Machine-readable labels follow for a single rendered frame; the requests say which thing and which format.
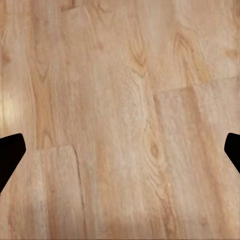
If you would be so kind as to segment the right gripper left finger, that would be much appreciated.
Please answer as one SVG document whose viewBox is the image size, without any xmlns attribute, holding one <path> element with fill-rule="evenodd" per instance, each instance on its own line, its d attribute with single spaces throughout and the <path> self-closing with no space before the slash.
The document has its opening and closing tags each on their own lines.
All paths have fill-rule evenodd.
<svg viewBox="0 0 240 240">
<path fill-rule="evenodd" d="M 0 138 L 0 193 L 26 153 L 22 133 Z"/>
</svg>

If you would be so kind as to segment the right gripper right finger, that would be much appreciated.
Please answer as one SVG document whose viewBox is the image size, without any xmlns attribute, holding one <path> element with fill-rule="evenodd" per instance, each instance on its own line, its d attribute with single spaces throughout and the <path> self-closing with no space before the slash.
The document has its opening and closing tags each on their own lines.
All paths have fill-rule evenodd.
<svg viewBox="0 0 240 240">
<path fill-rule="evenodd" d="M 240 135 L 229 133 L 227 135 L 224 151 L 240 173 Z"/>
</svg>

